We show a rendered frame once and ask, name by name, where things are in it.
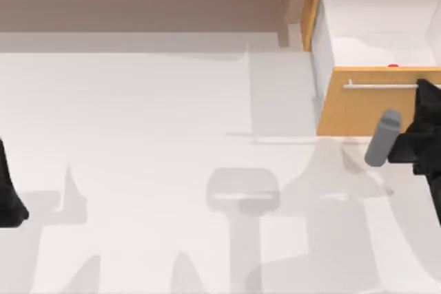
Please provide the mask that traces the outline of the pale wooden drawer front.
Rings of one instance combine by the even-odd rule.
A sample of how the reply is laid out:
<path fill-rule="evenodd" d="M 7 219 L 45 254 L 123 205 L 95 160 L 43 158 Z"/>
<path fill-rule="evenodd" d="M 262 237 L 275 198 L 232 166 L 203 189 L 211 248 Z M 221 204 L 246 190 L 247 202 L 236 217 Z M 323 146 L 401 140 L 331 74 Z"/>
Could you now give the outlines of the pale wooden drawer front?
<path fill-rule="evenodd" d="M 387 109 L 400 112 L 401 130 L 413 120 L 416 89 L 347 90 L 354 83 L 416 84 L 424 78 L 441 88 L 441 67 L 335 67 L 317 126 L 319 136 L 370 136 Z"/>

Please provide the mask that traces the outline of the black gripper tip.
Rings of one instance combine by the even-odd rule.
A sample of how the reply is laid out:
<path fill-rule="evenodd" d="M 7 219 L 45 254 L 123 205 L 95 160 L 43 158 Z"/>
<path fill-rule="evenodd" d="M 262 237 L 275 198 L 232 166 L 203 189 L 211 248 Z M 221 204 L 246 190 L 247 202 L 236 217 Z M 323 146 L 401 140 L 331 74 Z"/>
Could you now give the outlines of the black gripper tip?
<path fill-rule="evenodd" d="M 0 229 L 17 228 L 29 215 L 12 183 L 6 151 L 0 139 Z"/>

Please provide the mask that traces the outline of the long metal drawer handle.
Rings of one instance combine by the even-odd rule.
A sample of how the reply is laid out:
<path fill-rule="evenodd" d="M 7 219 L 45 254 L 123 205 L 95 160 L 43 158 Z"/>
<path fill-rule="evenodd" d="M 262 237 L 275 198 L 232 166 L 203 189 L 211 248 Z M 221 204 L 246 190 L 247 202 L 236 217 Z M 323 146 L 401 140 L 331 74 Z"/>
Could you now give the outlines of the long metal drawer handle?
<path fill-rule="evenodd" d="M 347 90 L 408 90 L 416 89 L 417 84 L 368 84 L 368 83 L 354 83 L 351 79 L 342 87 Z"/>

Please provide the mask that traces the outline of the pale grey rounded box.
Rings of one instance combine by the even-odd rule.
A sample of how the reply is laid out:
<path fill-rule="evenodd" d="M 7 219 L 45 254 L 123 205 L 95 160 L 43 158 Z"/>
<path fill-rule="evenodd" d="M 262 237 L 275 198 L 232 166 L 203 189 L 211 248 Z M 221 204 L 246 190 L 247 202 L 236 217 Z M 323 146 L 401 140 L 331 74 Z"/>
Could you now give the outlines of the pale grey rounded box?
<path fill-rule="evenodd" d="M 365 153 L 365 162 L 370 167 L 381 167 L 401 131 L 401 115 L 393 109 L 385 110 L 375 128 Z"/>

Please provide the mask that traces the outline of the pulled-out drawer with white inside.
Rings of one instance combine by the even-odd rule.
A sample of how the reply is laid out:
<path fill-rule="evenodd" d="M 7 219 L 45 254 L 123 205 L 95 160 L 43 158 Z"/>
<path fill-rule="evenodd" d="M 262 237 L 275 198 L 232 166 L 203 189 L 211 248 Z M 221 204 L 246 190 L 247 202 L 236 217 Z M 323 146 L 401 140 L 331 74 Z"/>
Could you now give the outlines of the pulled-out drawer with white inside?
<path fill-rule="evenodd" d="M 441 0 L 318 0 L 316 106 L 335 67 L 441 67 Z"/>

